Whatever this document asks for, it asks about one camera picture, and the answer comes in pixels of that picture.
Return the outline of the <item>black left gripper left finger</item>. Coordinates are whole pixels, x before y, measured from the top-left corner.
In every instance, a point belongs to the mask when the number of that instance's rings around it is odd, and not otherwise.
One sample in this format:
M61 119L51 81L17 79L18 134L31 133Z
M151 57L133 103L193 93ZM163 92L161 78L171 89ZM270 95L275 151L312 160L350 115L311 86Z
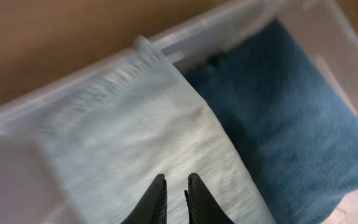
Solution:
M122 224L166 223L167 182L163 174L158 174Z

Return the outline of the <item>blue jeans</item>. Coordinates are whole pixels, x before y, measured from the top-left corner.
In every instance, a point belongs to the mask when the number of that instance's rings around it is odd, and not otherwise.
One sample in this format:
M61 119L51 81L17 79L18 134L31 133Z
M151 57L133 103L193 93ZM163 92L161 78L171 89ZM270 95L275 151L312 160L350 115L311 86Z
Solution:
M277 223L321 223L358 189L358 120L280 22L186 79Z

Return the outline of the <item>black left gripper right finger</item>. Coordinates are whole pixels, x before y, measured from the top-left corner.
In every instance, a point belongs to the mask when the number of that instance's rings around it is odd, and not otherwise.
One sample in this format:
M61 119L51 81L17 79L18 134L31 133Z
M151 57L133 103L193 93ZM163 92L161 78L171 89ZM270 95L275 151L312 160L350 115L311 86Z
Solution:
M188 176L185 190L189 224L234 224L214 199L197 173Z

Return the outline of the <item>light grey jeans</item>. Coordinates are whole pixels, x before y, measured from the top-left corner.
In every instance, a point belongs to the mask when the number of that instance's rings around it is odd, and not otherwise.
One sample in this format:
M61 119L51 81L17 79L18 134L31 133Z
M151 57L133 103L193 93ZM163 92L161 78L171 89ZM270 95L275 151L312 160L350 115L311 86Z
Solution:
M190 178L207 187L208 223L274 219L221 123L183 75L147 39L86 80L16 105L4 117L35 166L1 223L120 223L153 179L167 183L162 218L188 223Z

